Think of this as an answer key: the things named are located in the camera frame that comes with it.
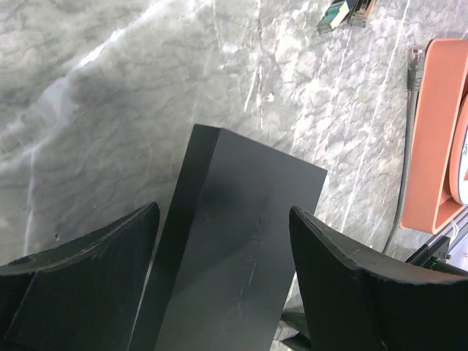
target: cable connector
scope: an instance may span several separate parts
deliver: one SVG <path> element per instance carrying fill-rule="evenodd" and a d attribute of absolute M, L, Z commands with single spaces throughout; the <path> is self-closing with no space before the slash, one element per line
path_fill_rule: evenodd
<path fill-rule="evenodd" d="M 409 51 L 408 61 L 408 90 L 421 90 L 421 83 L 424 76 L 424 61 L 426 60 L 426 50 L 423 48 L 413 48 Z"/>
<path fill-rule="evenodd" d="M 365 28 L 376 1 L 377 0 L 359 0 L 352 9 L 352 14 L 348 20 L 349 25 Z"/>
<path fill-rule="evenodd" d="M 335 1 L 330 5 L 325 12 L 322 20 L 317 24 L 319 34 L 329 33 L 334 31 L 337 26 L 346 18 L 350 13 L 350 6 L 347 0 Z"/>

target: gray marble surface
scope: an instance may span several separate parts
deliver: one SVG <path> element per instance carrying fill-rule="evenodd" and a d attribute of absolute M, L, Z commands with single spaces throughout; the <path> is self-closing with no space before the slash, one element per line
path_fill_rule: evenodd
<path fill-rule="evenodd" d="M 316 215 L 381 250 L 399 190 L 407 50 L 464 38 L 468 3 L 381 0 L 366 29 L 319 36 L 328 5 L 0 0 L 0 264 L 151 200 L 165 212 L 193 123 L 327 169 Z M 426 239 L 402 231 L 392 254 Z M 288 303 L 298 308 L 297 289 Z"/>

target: orange tray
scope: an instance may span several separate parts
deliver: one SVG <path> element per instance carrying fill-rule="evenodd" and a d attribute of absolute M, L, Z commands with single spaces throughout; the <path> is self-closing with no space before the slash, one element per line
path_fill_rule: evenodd
<path fill-rule="evenodd" d="M 435 39 L 426 53 L 401 227 L 438 233 L 464 206 L 450 192 L 449 158 L 468 90 L 468 40 Z"/>

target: black rectangular block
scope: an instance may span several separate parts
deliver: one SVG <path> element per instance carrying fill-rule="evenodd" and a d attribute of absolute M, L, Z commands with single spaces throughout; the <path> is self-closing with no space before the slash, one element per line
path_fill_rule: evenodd
<path fill-rule="evenodd" d="M 295 270 L 289 210 L 313 213 L 325 176 L 225 129 L 194 127 L 140 311 L 162 321 L 157 351 L 270 349 Z M 145 334 L 135 341 L 151 342 Z"/>

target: gray cable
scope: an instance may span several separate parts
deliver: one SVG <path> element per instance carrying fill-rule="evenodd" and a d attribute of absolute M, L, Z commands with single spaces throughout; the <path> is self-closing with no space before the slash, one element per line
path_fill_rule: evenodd
<path fill-rule="evenodd" d="M 392 229 L 383 249 L 384 254 L 387 254 L 390 248 L 390 244 L 399 229 L 401 218 L 403 217 L 404 201 L 406 199 L 407 182 L 411 162 L 412 135 L 415 130 L 416 105 L 418 103 L 419 90 L 421 89 L 421 83 L 424 75 L 425 50 L 414 48 L 411 49 L 409 54 L 410 57 L 407 82 L 409 97 L 407 105 L 407 131 L 404 143 L 403 171 L 401 173 L 401 186 L 398 205 L 396 206 L 396 213 L 393 220 Z"/>

